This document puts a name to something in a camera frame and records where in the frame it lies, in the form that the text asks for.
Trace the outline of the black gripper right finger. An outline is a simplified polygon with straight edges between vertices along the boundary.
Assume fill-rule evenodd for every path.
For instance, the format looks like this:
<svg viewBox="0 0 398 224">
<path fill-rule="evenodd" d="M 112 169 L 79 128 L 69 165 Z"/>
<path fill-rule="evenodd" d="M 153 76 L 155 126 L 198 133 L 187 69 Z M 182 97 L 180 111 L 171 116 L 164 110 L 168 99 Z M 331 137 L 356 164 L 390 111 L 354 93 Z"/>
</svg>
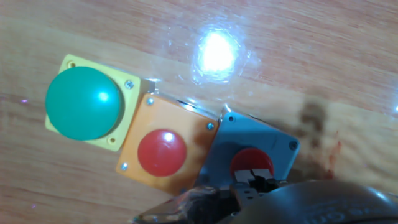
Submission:
<svg viewBox="0 0 398 224">
<path fill-rule="evenodd" d="M 268 169 L 252 169 L 251 173 L 254 176 L 251 185 L 256 190 L 275 190 L 288 184 L 286 180 L 276 180 Z"/>
</svg>

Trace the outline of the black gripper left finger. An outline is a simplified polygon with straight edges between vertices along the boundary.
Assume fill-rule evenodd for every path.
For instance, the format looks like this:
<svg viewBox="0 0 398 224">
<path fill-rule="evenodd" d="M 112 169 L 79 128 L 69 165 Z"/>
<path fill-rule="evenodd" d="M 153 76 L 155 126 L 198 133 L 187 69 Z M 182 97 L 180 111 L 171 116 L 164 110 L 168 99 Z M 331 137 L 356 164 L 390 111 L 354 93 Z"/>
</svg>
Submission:
<svg viewBox="0 0 398 224">
<path fill-rule="evenodd" d="M 234 173 L 227 187 L 199 186 L 136 215 L 133 224 L 231 223 L 253 199 L 249 170 Z"/>
</svg>

